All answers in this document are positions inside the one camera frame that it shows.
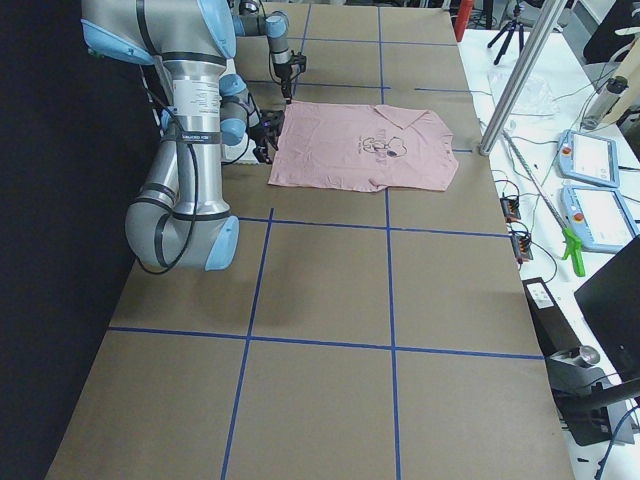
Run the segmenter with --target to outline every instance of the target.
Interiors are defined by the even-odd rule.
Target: pink t-shirt
[[[271,185],[376,192],[447,189],[458,168],[453,134],[430,110],[294,101]]]

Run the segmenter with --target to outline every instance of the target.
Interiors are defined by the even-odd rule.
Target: red object
[[[462,0],[460,8],[458,9],[456,24],[453,26],[453,31],[456,34],[456,41],[458,42],[462,41],[464,29],[467,28],[467,23],[469,23],[469,17],[471,16],[472,9],[473,0]]]

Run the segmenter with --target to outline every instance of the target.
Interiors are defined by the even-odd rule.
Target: snoopy graphic
[[[388,142],[368,137],[362,140],[362,149],[368,153],[383,153],[392,158],[402,157],[407,154],[404,140],[398,137],[391,137]]]

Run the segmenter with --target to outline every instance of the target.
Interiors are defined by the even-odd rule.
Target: green handle
[[[567,244],[567,248],[564,251],[562,259],[566,260],[569,258],[569,255],[571,255],[573,271],[577,276],[584,277],[586,272],[584,271],[584,263],[582,262],[582,240],[580,240],[569,228],[563,228],[562,234],[564,235],[564,241]]]

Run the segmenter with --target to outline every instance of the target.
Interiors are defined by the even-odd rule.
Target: black tripod
[[[500,63],[500,59],[502,58],[502,56],[505,53],[507,53],[507,48],[509,48],[509,42],[511,41],[511,37],[513,37],[513,32],[515,32],[516,29],[518,30],[518,43],[520,46],[520,51],[522,52],[522,49],[524,48],[524,25],[520,21],[520,12],[522,12],[522,7],[520,7],[520,2],[516,2],[515,7],[513,7],[513,20],[511,20],[504,27],[502,27],[502,29],[498,32],[498,35],[496,35],[493,38],[493,40],[491,40],[487,45],[487,48],[491,48],[493,44],[496,43],[498,39],[502,35],[504,35],[505,32],[507,32],[507,38],[504,40],[504,43],[502,44],[502,48],[500,48],[500,51],[498,52],[498,56],[493,61],[494,65],[497,65],[498,63]]]

